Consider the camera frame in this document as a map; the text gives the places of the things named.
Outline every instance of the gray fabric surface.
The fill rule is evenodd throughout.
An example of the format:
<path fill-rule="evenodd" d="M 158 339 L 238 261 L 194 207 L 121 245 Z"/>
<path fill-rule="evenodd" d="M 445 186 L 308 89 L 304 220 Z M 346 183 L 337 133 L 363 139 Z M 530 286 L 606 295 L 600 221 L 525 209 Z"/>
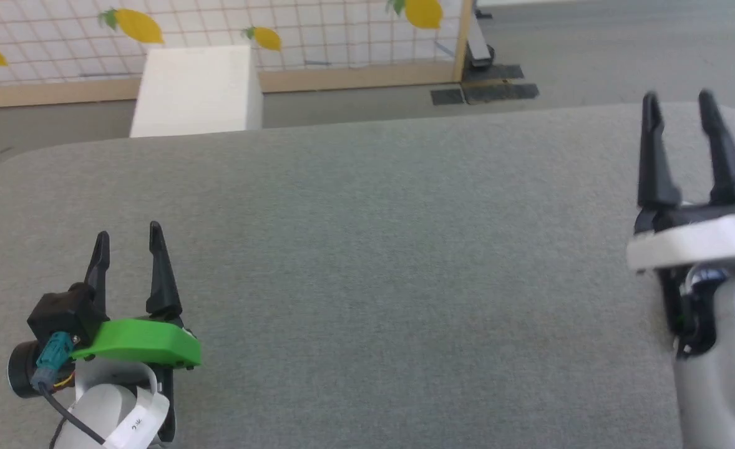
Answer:
<path fill-rule="evenodd" d="M 676 179 L 700 200 L 711 182 L 696 106 L 664 113 Z M 179 447 L 679 447 L 658 290 L 624 260 L 639 114 L 14 157 L 0 165 L 0 449 L 44 447 L 58 421 L 6 385 L 31 307 L 82 277 L 106 229 L 108 312 L 143 313 L 150 220 L 203 347 L 203 367 L 177 373 Z"/>

